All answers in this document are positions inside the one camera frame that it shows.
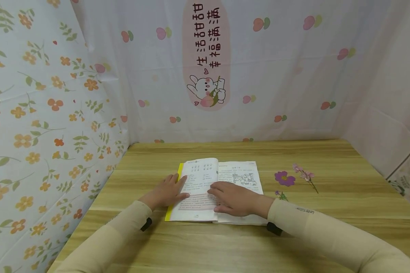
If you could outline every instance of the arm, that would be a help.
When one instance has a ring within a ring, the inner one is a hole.
[[[154,190],[134,201],[124,211],[74,250],[56,269],[56,273],[101,273],[113,261],[116,253],[146,223],[157,207],[169,206],[189,195],[179,193],[187,176],[177,183],[178,175],[169,175]]]
[[[410,258],[385,241],[314,210],[258,195],[228,182],[216,182],[209,193],[229,207],[215,212],[234,216],[259,215],[300,238],[328,258],[359,273],[410,273]]]

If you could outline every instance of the beige arm sleeve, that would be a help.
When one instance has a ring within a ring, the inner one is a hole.
[[[268,221],[358,273],[410,273],[410,258],[385,241],[323,213],[276,199]]]
[[[56,273],[102,273],[116,253],[129,241],[151,215],[151,209],[135,201],[109,223],[99,228],[62,262]]]

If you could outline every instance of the book page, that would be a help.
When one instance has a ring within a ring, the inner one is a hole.
[[[207,193],[210,185],[219,177],[219,161],[216,158],[202,158],[187,161],[182,168],[181,177],[187,175],[182,193],[190,193],[173,207],[171,221],[216,221],[214,212],[216,199]]]
[[[228,181],[261,195],[263,194],[263,188],[261,187],[260,176],[255,161],[219,162],[219,181]],[[226,224],[267,224],[266,219],[257,215],[235,217],[225,213],[218,213],[217,218],[219,223]]]

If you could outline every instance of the wooden tabletop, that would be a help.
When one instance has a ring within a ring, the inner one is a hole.
[[[253,143],[134,144],[101,190],[49,272],[111,218],[196,158],[256,161],[265,195],[284,191],[288,200],[378,236],[410,257],[410,205],[344,140]],[[312,187],[292,170],[315,174]],[[277,171],[296,177],[285,187]],[[153,224],[118,253],[108,272],[351,272],[283,233],[258,226],[164,222]]]

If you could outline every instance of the purple flower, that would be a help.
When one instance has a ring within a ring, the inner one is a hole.
[[[275,180],[281,185],[290,187],[295,184],[296,178],[294,176],[287,176],[286,171],[275,173]]]

